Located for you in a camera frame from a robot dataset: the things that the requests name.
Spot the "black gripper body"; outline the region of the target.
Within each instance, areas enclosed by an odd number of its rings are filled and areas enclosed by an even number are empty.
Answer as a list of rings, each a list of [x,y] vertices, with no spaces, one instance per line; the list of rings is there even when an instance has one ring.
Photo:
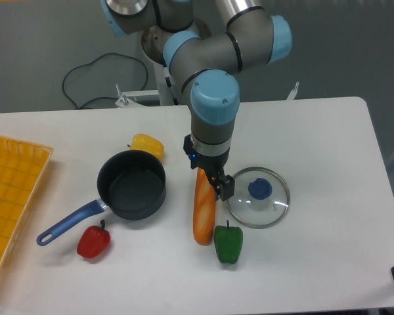
[[[192,169],[203,169],[210,184],[224,184],[230,182],[225,174],[224,166],[229,157],[229,150],[219,156],[205,156],[194,148],[191,135],[184,139],[183,150],[190,160]]]

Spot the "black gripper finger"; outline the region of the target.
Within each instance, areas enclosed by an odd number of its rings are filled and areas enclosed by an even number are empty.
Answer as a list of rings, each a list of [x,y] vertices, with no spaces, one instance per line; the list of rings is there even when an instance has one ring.
[[[227,201],[234,195],[234,178],[223,172],[216,173],[211,178],[211,185],[215,191],[215,199]]]

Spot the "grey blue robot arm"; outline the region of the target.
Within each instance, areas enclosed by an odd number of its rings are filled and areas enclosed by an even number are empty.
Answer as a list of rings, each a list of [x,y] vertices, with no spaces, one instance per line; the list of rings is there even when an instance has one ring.
[[[184,151],[192,168],[205,171],[215,196],[234,195],[227,162],[240,105],[235,75],[287,56],[292,32],[281,16],[266,14],[260,1],[218,1],[226,30],[202,38],[193,29],[192,1],[103,1],[113,31],[131,34],[159,31],[157,46],[163,63],[191,114]]]

